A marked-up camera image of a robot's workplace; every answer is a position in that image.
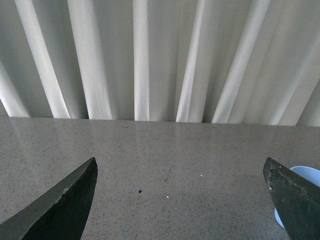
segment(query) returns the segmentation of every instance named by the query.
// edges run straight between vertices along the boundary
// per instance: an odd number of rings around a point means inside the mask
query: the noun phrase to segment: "white curtain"
[[[0,115],[320,126],[318,0],[1,0]]]

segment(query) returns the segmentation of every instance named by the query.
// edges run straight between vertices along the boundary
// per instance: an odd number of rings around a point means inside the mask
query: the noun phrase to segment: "gray countertop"
[[[265,160],[320,169],[318,127],[0,117],[0,135],[0,223],[96,158],[84,240],[288,240]]]

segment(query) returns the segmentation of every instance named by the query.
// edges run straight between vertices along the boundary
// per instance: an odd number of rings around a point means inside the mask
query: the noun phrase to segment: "cup rim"
[[[318,173],[320,174],[320,170],[315,169],[315,168],[310,167],[310,166],[298,165],[298,166],[293,166],[293,167],[291,167],[290,170],[294,170],[294,169],[298,169],[298,168],[299,168],[299,169],[309,169],[309,170],[313,170],[313,171],[316,171],[316,172],[318,172]]]

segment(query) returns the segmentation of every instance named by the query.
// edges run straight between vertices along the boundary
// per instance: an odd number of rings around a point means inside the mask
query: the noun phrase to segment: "blue cup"
[[[301,177],[307,179],[311,183],[317,185],[318,187],[320,187],[320,171],[319,170],[309,166],[293,166],[292,168],[290,168],[290,170],[300,175]],[[274,216],[278,224],[280,224],[281,227],[285,228],[279,217],[279,214],[276,208],[274,208]]]

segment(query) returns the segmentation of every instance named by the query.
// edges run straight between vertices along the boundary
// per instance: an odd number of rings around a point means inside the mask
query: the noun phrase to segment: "curtain fold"
[[[320,1],[3,0],[0,116],[320,127]]]

